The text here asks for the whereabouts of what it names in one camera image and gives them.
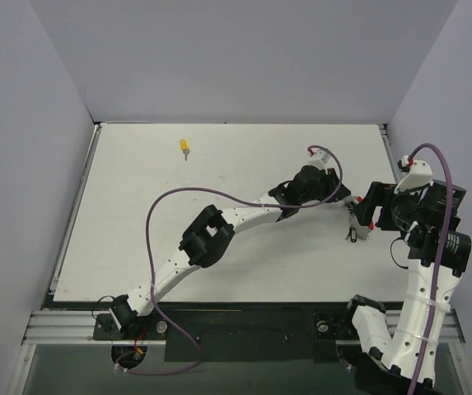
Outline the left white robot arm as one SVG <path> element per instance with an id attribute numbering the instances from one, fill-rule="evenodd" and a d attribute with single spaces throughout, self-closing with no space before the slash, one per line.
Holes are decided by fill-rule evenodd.
<path id="1" fill-rule="evenodd" d="M 292 180 L 270 189 L 253 202 L 243 202 L 208 188 L 177 188 L 163 196 L 181 192 L 212 193 L 240 205 L 230 208 L 206 206 L 183 232 L 177 250 L 159 268 L 155 268 L 151 244 L 146 242 L 149 281 L 111 302 L 112 328 L 122 338 L 137 336 L 141 332 L 141 318 L 148 316 L 187 276 L 217 263 L 235 235 L 259 225 L 286 220 L 303 207 L 340 202 L 352 196 L 334 169 L 320 169 L 314 165 L 304 165 Z"/>

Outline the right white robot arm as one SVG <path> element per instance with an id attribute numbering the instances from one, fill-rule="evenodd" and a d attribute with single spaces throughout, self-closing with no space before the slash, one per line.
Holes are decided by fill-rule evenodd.
<path id="1" fill-rule="evenodd" d="M 376 227 L 397 230 L 409 247 L 408 285 L 394 332 L 387 326 L 381 302 L 355 295 L 340 327 L 358 337 L 362 352 L 353 359 L 357 389 L 370 394 L 434 394 L 435 363 L 451 297 L 465 273 L 471 238 L 457 231 L 457 211 L 466 195 L 454 186 L 450 223 L 444 226 L 446 184 L 433 180 L 400 191 L 395 184 L 374 182 L 354 215 L 368 223 L 375 209 Z"/>

